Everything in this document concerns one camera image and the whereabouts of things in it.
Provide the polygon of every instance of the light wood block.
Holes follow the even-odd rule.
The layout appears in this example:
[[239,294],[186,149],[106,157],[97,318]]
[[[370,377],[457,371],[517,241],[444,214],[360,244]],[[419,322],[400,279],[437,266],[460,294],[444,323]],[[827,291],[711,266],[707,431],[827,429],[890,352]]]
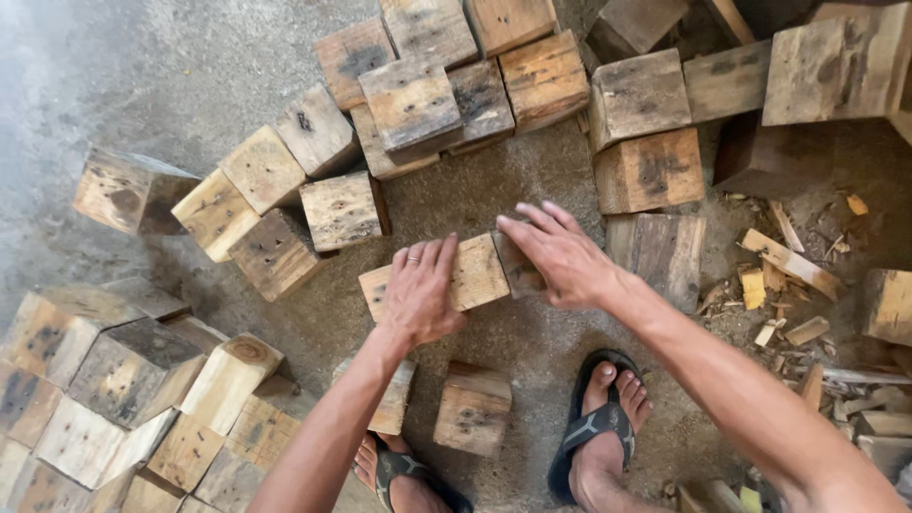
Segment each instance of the light wood block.
[[691,314],[700,299],[700,255],[706,219],[636,214],[606,218],[605,250],[642,277],[676,309]]
[[53,383],[0,361],[0,434],[34,447],[45,432],[47,421],[60,403],[63,392]]
[[478,57],[459,0],[380,0],[380,8],[402,60],[450,69]]
[[694,123],[763,108],[772,41],[753,43],[684,63]]
[[259,215],[279,206],[297,205],[297,190],[307,179],[301,164],[269,126],[222,159],[219,169]]
[[496,457],[510,422],[512,403],[510,379],[506,374],[451,361],[443,382],[434,442]]
[[171,209],[200,179],[134,153],[93,148],[88,153],[73,208],[125,234],[186,233]]
[[276,208],[228,250],[267,301],[285,298],[301,288],[332,257],[316,252],[304,219],[297,217],[296,212]]
[[247,397],[273,374],[284,357],[250,333],[225,342],[202,367],[181,411],[215,433],[227,435]]
[[592,77],[589,149],[685,127],[691,122],[678,50],[606,64]]
[[[386,310],[385,295],[392,266],[382,267],[358,277],[376,322]],[[450,282],[450,302],[458,311],[473,309],[510,295],[491,234],[462,241],[457,249]]]
[[516,135],[572,118],[589,103],[586,68],[567,30],[498,57]]
[[358,77],[396,60],[379,17],[349,26],[314,43],[329,91],[341,110],[364,103]]
[[697,129],[624,141],[596,155],[598,208],[627,214],[703,199]]
[[482,58],[547,36],[557,25],[551,0],[465,0],[465,13]]

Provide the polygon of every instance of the wooden block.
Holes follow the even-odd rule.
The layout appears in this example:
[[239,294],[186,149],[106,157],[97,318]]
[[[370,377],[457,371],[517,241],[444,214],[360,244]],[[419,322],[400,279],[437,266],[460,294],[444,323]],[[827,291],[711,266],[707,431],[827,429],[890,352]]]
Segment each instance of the wooden block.
[[[336,367],[333,372],[333,384],[342,377],[352,359],[347,359]],[[370,419],[369,431],[386,434],[402,433],[402,423],[405,421],[405,408],[409,402],[409,390],[411,389],[411,379],[415,375],[417,365],[414,361],[403,361],[393,379],[383,393],[383,399],[374,412],[373,418]]]
[[831,180],[834,136],[808,125],[763,127],[760,113],[741,115],[722,130],[715,186],[782,200]]
[[700,255],[706,219],[636,214],[606,218],[605,250],[621,268],[642,277],[684,313],[700,298]]
[[676,48],[606,64],[592,77],[593,154],[620,141],[685,127],[690,121]]
[[264,126],[219,162],[225,176],[259,215],[295,206],[307,179],[301,164],[272,127]]
[[342,110],[364,103],[358,77],[396,60],[379,17],[349,26],[314,43],[329,91]]
[[343,173],[361,159],[361,145],[354,129],[322,84],[293,101],[275,126],[310,178]]
[[459,0],[380,0],[380,8],[402,60],[450,69],[478,57]]
[[298,290],[329,263],[314,249],[310,231],[295,212],[276,208],[228,250],[267,301]]
[[89,150],[73,208],[125,234],[186,233],[171,209],[200,179],[134,153]]
[[649,53],[690,10],[687,0],[608,0],[586,43],[604,63]]
[[513,105],[516,135],[570,119],[589,103],[586,68],[570,30],[498,59]]
[[863,335],[912,346],[912,272],[869,270],[863,305]]
[[[375,269],[358,277],[374,321],[383,319],[385,295],[392,266]],[[510,295],[491,234],[462,241],[457,250],[450,282],[450,302],[458,311],[473,309]]]
[[396,164],[427,158],[461,141],[462,117],[443,66],[397,60],[358,81],[383,149]]
[[51,382],[0,361],[0,433],[34,447],[63,393]]
[[624,141],[593,159],[602,214],[628,214],[703,199],[697,129]]
[[285,356],[250,333],[215,348],[181,411],[222,436],[228,434],[247,397],[271,376]]
[[694,123],[763,108],[772,41],[695,58],[684,63],[684,81]]
[[491,58],[547,36],[557,25],[551,0],[466,0],[465,13],[482,58]]
[[380,184],[367,171],[308,183],[301,200],[318,253],[390,233]]
[[476,455],[496,457],[510,422],[510,379],[506,374],[450,362],[443,382],[434,442]]
[[145,315],[101,288],[29,292],[0,346],[0,358],[66,390],[102,330]]
[[454,69],[447,76],[463,123],[462,139],[450,147],[451,154],[480,150],[513,135],[513,110],[496,59]]

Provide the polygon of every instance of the weathered wood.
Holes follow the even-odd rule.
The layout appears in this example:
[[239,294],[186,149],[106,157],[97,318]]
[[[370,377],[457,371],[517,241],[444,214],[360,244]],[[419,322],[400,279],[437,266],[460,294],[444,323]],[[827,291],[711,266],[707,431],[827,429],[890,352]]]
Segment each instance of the weathered wood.
[[379,17],[319,39],[314,43],[314,53],[341,110],[364,103],[358,77],[396,60],[387,29]]
[[73,208],[134,235],[186,233],[171,209],[200,179],[143,155],[89,150]]
[[737,47],[684,63],[694,123],[763,108],[772,41]]
[[308,183],[301,200],[319,253],[390,233],[383,192],[367,171]]
[[605,251],[642,277],[676,309],[694,313],[700,298],[700,254],[706,219],[636,214],[606,218]]
[[[385,295],[392,266],[382,267],[358,277],[368,301],[370,315],[376,322],[386,310]],[[450,302],[458,311],[473,309],[510,295],[491,234],[462,241],[453,264]]]
[[703,199],[697,129],[624,141],[593,159],[602,214],[628,214]]
[[512,403],[510,379],[506,374],[451,361],[443,382],[434,442],[496,457],[510,421]]
[[516,135],[569,119],[589,103],[586,68],[570,30],[498,59],[513,105]]
[[620,141],[685,127],[690,121],[677,48],[606,64],[592,77],[593,154]]

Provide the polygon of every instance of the wooden plank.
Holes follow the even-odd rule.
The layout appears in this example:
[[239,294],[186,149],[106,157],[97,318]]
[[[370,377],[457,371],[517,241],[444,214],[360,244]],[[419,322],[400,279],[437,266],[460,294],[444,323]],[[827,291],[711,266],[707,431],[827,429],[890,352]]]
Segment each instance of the wooden plank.
[[434,442],[476,455],[500,454],[510,420],[510,379],[506,374],[459,361],[450,362],[443,382]]
[[396,60],[379,17],[356,23],[314,43],[329,91],[341,110],[364,103],[358,77]]
[[186,232],[171,208],[199,183],[192,174],[150,157],[92,148],[73,208],[132,236],[182,235]]
[[[358,277],[374,321],[383,319],[385,295],[392,266],[382,267]],[[458,311],[473,309],[510,295],[491,234],[462,241],[453,264],[450,302]]]
[[570,30],[498,59],[513,105],[516,135],[570,119],[589,103],[586,68]]
[[628,214],[698,201],[706,195],[697,129],[624,141],[593,159],[598,208]]

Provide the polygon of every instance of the concrete floor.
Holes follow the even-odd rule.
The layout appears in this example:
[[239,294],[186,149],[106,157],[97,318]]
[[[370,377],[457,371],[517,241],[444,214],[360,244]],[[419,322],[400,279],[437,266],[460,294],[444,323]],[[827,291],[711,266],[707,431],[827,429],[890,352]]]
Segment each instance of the concrete floor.
[[[598,3],[555,1],[562,26],[574,31]],[[586,139],[575,120],[385,184],[393,235],[343,251],[275,304],[234,264],[214,264],[189,237],[130,237],[70,208],[91,143],[148,154],[197,176],[209,173],[296,94],[322,80],[313,41],[377,13],[375,0],[0,0],[0,240],[7,248],[0,258],[0,329],[30,289],[142,275],[189,300],[198,317],[226,334],[249,330],[274,344],[287,356],[284,372],[320,394],[373,327],[358,275],[386,265],[399,247],[452,230],[477,236],[517,201],[543,199],[567,207],[602,244]],[[700,132],[707,180],[718,130]],[[896,144],[892,134],[884,137]],[[896,184],[907,182],[901,173],[912,161],[908,152],[890,155],[871,157],[880,159],[877,169],[892,166],[898,177],[878,191],[901,204],[907,184]],[[802,203],[810,205],[806,214],[798,203],[788,204],[800,235],[811,235],[804,227],[814,223],[813,209],[832,202],[834,191],[811,192]],[[704,202],[669,209],[709,219],[704,290],[730,278],[734,263],[753,258],[734,245],[741,230],[765,223],[774,233],[752,206],[710,191]],[[898,212],[908,218],[907,210]],[[885,242],[890,256],[875,262],[912,264],[904,219],[887,218],[904,236]],[[819,301],[814,305],[832,308]],[[749,347],[769,312],[752,315],[709,327]],[[584,356],[605,346],[627,351],[651,370],[647,383],[657,407],[637,440],[627,479],[633,490],[658,500],[663,484],[675,478],[740,475],[744,463],[708,417],[614,320],[532,299],[477,308],[465,330],[414,352],[419,369],[405,436],[479,511],[554,508],[545,474],[565,427],[568,395]],[[451,359],[512,376],[512,419],[497,460],[431,441]]]

